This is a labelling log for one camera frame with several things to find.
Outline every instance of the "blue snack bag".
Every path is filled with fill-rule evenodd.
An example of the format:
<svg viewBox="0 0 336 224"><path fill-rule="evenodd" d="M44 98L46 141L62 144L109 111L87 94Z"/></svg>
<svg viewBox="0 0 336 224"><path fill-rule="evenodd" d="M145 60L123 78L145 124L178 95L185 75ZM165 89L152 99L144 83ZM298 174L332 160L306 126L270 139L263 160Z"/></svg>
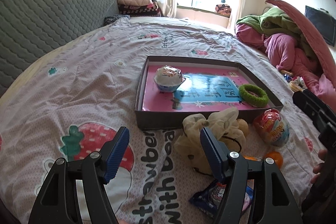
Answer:
<svg viewBox="0 0 336 224"><path fill-rule="evenodd" d="M210 185L201 192L195 193L189 202L199 208L202 212L211 218L217 214L218 207L221 203L226 185L214 180ZM246 186L245 200L241 215L243 215L252 203L253 189Z"/></svg>

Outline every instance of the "headboard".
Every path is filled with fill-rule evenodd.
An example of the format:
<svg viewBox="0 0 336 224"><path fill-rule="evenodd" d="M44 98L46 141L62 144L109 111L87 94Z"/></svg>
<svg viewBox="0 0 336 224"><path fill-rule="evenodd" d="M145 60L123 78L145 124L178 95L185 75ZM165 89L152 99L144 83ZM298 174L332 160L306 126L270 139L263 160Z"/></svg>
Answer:
<svg viewBox="0 0 336 224"><path fill-rule="evenodd" d="M116 0L0 0L0 96L37 59L115 14Z"/></svg>

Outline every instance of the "window sill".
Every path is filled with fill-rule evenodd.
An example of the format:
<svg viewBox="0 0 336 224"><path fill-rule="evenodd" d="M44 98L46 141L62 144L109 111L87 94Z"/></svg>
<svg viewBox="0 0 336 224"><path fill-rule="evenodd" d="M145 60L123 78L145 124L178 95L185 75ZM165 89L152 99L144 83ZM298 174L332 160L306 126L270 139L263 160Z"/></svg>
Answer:
<svg viewBox="0 0 336 224"><path fill-rule="evenodd" d="M230 17L230 16L221 15L221 14L216 13L216 12L202 10L202 9L198 9L198 8L194 8L194 7L186 7L186 6L179 6L178 5L177 8L178 9L193 10L193 11L196 11L196 12L203 12L203 13L208 13L208 14L213 14L213 15L218 15L218 16L221 16L221 17L227 17L227 18Z"/></svg>

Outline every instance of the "white mattress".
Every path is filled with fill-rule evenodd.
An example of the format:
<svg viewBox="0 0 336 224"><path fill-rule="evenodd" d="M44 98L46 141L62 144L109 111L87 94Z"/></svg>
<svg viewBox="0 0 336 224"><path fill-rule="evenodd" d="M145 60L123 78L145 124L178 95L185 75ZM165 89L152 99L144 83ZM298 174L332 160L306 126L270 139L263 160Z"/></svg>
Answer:
<svg viewBox="0 0 336 224"><path fill-rule="evenodd" d="M85 131L95 123L96 126L104 125L100 130L127 126L131 132L132 166L120 168L118 176L122 180L119 184L110 183L121 189L117 197L111 188L106 189L117 217L130 224L149 218L153 223L167 223L171 211L166 209L165 201L159 199L160 186L165 179L173 178L174 189L169 193L177 195L178 208L174 212L178 221L211 223L211 219L189 204L188 199L212 179L187 167L174 149L171 154L164 149L170 142L167 134L176 138L181 130L144 134L136 126L136 89L147 55L236 61L262 80L284 104L282 113L290 125L290 138L284 147L275 149L266 145L250 127L248 146L242 154L263 157L269 151L279 151L284 160L281 171L300 204L309 191L312 168L319 162L317 152L323 148L318 141L319 133L312 121L292 103L293 92L262 54L231 35L211 28L167 18L121 19L70 42L31 65L0 99L0 198L11 213L22 224L28 222L50 164L64 157L62 137L69 135L72 125ZM149 33L159 34L159 37L139 39ZM162 47L167 34L174 37L174 43ZM206 51L208 55L197 56L192 49ZM57 73L51 74L51 68ZM158 151L156 176L149 180L150 169L144 161L148 148L146 137L156 139ZM172 170L162 170L166 157L173 162ZM148 192L144 190L147 182L151 182ZM84 222L88 223L83 194L79 192ZM141 216L136 212L144 194L151 200L152 211ZM246 223L247 218L248 213L245 213L241 223Z"/></svg>

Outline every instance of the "hand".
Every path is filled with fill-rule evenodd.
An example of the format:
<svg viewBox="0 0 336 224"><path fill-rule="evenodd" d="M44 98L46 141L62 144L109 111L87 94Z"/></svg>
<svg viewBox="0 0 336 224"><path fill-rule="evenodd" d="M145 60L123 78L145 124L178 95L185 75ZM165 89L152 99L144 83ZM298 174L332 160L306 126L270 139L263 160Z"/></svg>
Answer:
<svg viewBox="0 0 336 224"><path fill-rule="evenodd" d="M318 153L318 156L321 160L325 161L327 153L328 153L327 149L320 150ZM313 168L313 173L317 175L313 176L313 178L310 180L310 183L314 184L316 182L317 178L320 175L319 173L321 172L323 165L324 165L324 162L321 162Z"/></svg>
<svg viewBox="0 0 336 224"><path fill-rule="evenodd" d="M119 222L119 224L128 224L126 221L124 221L124 220L120 220L120 219L117 219L118 220L118 222Z"/></svg>

